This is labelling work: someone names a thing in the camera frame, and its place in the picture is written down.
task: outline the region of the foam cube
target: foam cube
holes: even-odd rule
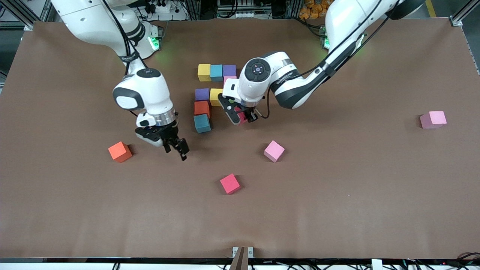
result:
[[[195,101],[210,101],[210,90],[208,88],[195,89]]]
[[[271,161],[276,162],[285,151],[276,141],[272,141],[265,149],[264,155]]]
[[[212,130],[206,114],[194,116],[193,121],[195,122],[195,129],[198,133],[209,132]]]
[[[212,82],[223,81],[223,66],[222,65],[211,65],[210,66],[210,79],[212,80]]]
[[[223,76],[223,85],[227,82],[227,79],[236,79],[236,76]]]
[[[420,122],[422,128],[433,129],[445,125],[447,119],[443,111],[430,111],[420,116]]]
[[[118,142],[108,148],[112,159],[116,162],[122,163],[132,157],[132,153],[126,144]]]
[[[218,101],[218,94],[223,93],[223,89],[212,88],[210,89],[210,104],[212,106],[220,106],[220,101]]]
[[[210,105],[208,105],[208,101],[195,101],[193,114],[206,114],[207,117],[210,118]]]
[[[228,195],[240,189],[240,184],[235,178],[235,175],[233,175],[233,173],[220,180],[220,183],[222,183],[223,189],[225,189],[225,192]]]
[[[211,82],[210,64],[198,64],[198,79],[201,82]]]
[[[237,77],[237,66],[236,65],[224,65],[223,66],[223,76],[235,76]]]
[[[234,110],[235,110],[235,111],[240,111],[240,108],[239,108],[239,107],[235,107]],[[239,125],[241,125],[241,124],[243,124],[243,123],[245,123],[245,122],[248,122],[248,121],[247,121],[247,117],[245,116],[245,113],[244,113],[244,112],[239,112],[239,113],[238,113],[238,116],[240,117],[240,124],[239,124]]]

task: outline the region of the black cable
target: black cable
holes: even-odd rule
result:
[[[468,254],[466,254],[462,257],[456,258],[456,260],[463,260],[463,259],[468,258],[468,257],[473,256],[473,255],[480,255],[480,253],[479,252],[468,253]]]
[[[189,10],[187,9],[187,7],[183,4],[182,1],[177,1],[177,2],[180,2],[180,5],[183,7],[183,9],[185,10],[185,12],[187,12],[188,15],[190,15],[191,18],[195,18],[195,16],[192,16],[192,13],[195,14],[195,15],[200,16],[200,14],[198,14],[198,13],[189,11]]]
[[[343,39],[342,42],[340,42],[340,44],[339,44],[338,46],[336,46],[335,48],[333,48],[332,51],[329,51],[329,52],[328,52],[328,55],[334,53],[334,52],[336,51],[336,49],[338,49],[339,47],[341,47],[341,46],[343,45],[343,43],[345,43],[345,42],[371,17],[371,15],[375,12],[375,10],[377,10],[377,8],[378,8],[378,6],[380,5],[381,2],[382,2],[382,0],[378,0],[377,4],[376,4],[375,7],[372,9],[372,12],[370,12],[370,14],[368,14],[368,16],[366,16],[365,19],[364,19],[361,23],[359,23],[359,25],[358,25],[345,39]],[[303,75],[312,72],[312,71],[315,70],[316,68],[320,67],[320,64],[321,64],[322,62],[323,62],[323,60],[320,61],[320,63],[318,63],[318,64],[317,64],[316,66],[314,66],[313,68],[309,69],[308,71],[306,71],[306,72],[304,72],[304,73],[302,73],[302,74],[299,74],[299,75],[297,75],[297,76],[292,76],[292,77],[288,78],[287,80],[293,80],[293,79],[295,79],[295,78],[302,77]]]
[[[145,16],[143,16],[142,12],[141,12],[140,9],[138,8],[137,3],[135,3],[135,7],[137,8],[138,13],[140,13],[140,19],[142,19],[142,21],[146,21],[147,19],[145,18]]]
[[[227,16],[222,16],[222,15],[218,14],[218,7],[217,7],[216,15],[218,17],[224,18],[224,19],[231,18],[233,15],[235,15],[237,13],[237,10],[238,10],[238,7],[239,7],[239,2],[238,2],[238,0],[232,0],[232,1],[233,1],[232,10],[230,11],[230,13]]]
[[[267,90],[267,116],[263,116],[260,114],[260,116],[263,118],[263,119],[267,119],[268,117],[270,117],[270,87],[268,87],[268,90]]]
[[[112,9],[108,6],[106,0],[102,0],[103,3],[105,4],[105,6],[107,7],[108,11],[110,12],[110,14],[112,15],[113,17],[113,20],[115,21],[115,23],[117,24],[117,27],[118,29],[120,30],[120,34],[122,35],[123,37],[123,41],[125,42],[125,49],[126,49],[126,52],[127,52],[127,56],[130,56],[132,54],[132,52],[130,51],[130,45],[132,46],[133,48],[133,51],[136,52],[137,54],[138,51],[137,49],[135,48],[135,46],[130,42],[127,34],[125,33],[125,31],[123,30],[123,27],[121,27],[121,24],[120,22],[118,21],[118,19],[115,17],[115,14],[113,13]],[[142,61],[142,64],[144,65],[144,67],[147,67],[147,65],[145,64],[144,60],[139,56],[139,59],[140,61]],[[130,62],[127,62],[127,65],[126,65],[126,68],[125,68],[125,75],[128,74],[128,68],[130,66]]]
[[[0,18],[5,14],[5,11],[7,11],[7,9],[3,6],[0,5],[0,11],[3,10],[2,14],[0,15]]]

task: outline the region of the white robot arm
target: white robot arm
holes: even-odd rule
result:
[[[125,76],[113,89],[113,98],[124,110],[143,110],[137,116],[136,135],[142,140],[170,152],[174,147],[185,160],[189,148],[185,139],[178,137],[178,113],[173,108],[170,92],[160,71],[148,68],[137,48],[141,41],[129,39],[122,28],[122,18],[130,9],[118,6],[132,0],[51,0],[68,29],[80,40],[112,48],[126,65]],[[142,29],[138,18],[130,24]]]
[[[227,79],[219,95],[220,104],[234,124],[240,123],[239,112],[245,112],[249,122],[258,119],[254,108],[268,89],[280,106],[295,109],[350,59],[366,28],[382,14],[400,19],[422,4],[422,0],[336,0],[325,17],[329,54],[311,69],[310,75],[303,78],[285,52],[271,52],[249,60],[239,79]]]

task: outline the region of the light pink cube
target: light pink cube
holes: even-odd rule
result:
[[[285,151],[285,148],[281,147],[276,141],[272,141],[265,149],[264,155],[271,161],[276,162]]]
[[[439,128],[447,123],[443,111],[430,111],[420,116],[422,128]]]
[[[227,79],[236,79],[236,76],[223,76],[223,85],[227,82]]]
[[[229,195],[240,189],[240,184],[233,173],[220,180],[220,183],[222,183],[223,189]]]

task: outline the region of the floor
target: floor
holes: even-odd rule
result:
[[[468,0],[427,0],[433,9],[423,5],[408,18],[448,17],[464,6]],[[476,8],[463,20],[463,30],[474,59],[480,60],[480,8]],[[0,70],[8,73],[20,44],[23,31],[0,30]]]

